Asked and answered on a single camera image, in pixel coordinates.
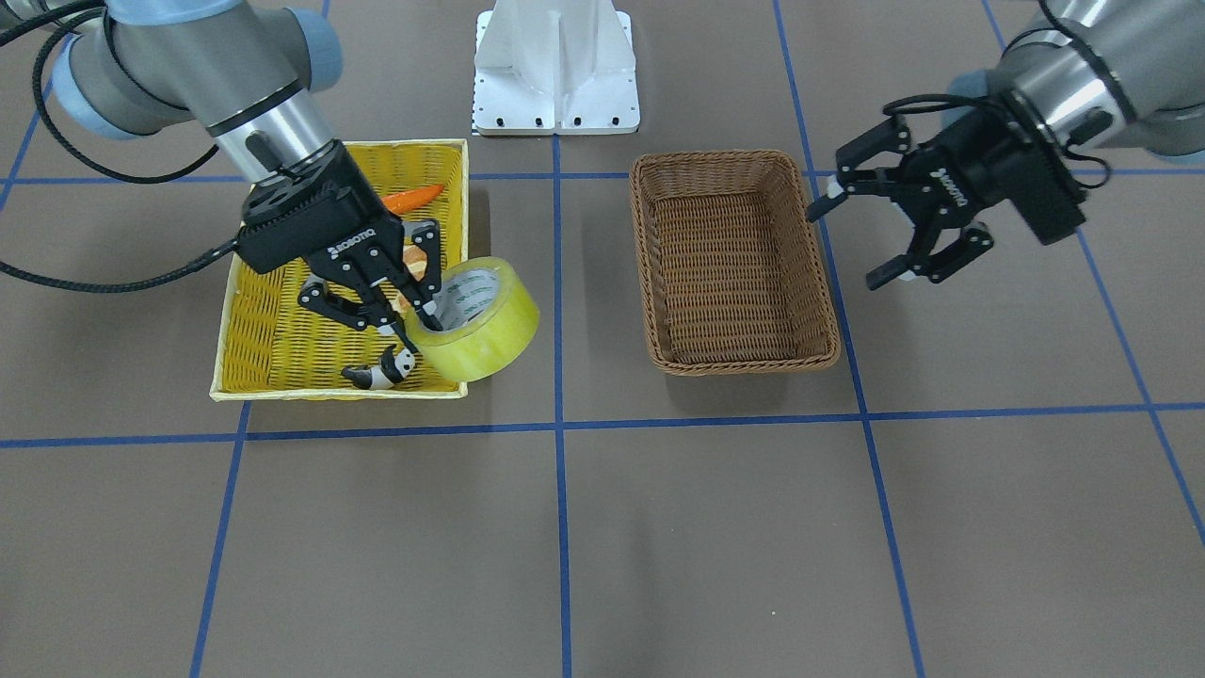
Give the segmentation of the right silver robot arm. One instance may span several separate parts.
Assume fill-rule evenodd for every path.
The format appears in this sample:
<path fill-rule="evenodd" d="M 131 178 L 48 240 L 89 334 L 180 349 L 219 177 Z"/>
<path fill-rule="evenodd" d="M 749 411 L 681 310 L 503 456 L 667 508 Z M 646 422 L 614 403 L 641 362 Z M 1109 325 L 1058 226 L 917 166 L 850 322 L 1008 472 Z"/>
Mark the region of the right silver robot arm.
<path fill-rule="evenodd" d="M 104 1 L 52 69 L 60 106 L 102 137 L 149 137 L 194 120 L 252 189 L 233 252 L 266 275 L 301 259 L 304 305 L 362 331 L 404 338 L 390 283 L 440 328 L 440 282 L 402 263 L 406 232 L 315 101 L 343 67 L 327 18 L 246 1 Z"/>

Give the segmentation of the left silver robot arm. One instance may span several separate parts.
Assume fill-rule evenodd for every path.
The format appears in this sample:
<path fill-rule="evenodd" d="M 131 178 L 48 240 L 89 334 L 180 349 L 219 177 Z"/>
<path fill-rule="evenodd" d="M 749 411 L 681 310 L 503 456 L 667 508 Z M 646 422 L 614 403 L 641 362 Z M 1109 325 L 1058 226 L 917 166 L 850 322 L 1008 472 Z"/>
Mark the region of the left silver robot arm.
<path fill-rule="evenodd" d="M 1059 243 L 1093 188 L 1071 163 L 1097 149 L 1203 163 L 1203 39 L 1200 1 L 1041 1 L 994 67 L 884 104 L 878 125 L 836 151 L 809 220 L 856 196 L 907 218 L 907 249 L 866 275 L 870 289 L 948 279 L 993 248 L 980 214 L 1003 202 L 1038 243 Z"/>

